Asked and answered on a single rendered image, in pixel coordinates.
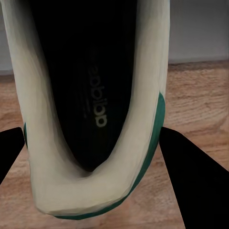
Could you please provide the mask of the gym shoe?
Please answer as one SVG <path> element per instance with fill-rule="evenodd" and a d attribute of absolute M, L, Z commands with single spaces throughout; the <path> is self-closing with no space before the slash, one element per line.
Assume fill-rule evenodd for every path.
<path fill-rule="evenodd" d="M 170 0 L 0 0 L 36 208 L 107 213 L 133 193 L 165 118 Z"/>

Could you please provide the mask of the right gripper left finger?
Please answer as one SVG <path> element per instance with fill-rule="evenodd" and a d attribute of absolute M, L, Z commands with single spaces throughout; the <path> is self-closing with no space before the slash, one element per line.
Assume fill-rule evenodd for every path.
<path fill-rule="evenodd" d="M 25 145 L 21 127 L 0 132 L 0 184 Z"/>

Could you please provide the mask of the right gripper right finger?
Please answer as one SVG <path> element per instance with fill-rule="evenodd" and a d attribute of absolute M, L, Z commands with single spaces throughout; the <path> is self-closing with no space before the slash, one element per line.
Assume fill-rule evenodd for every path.
<path fill-rule="evenodd" d="M 229 171 L 176 130 L 159 145 L 186 229 L 229 229 Z"/>

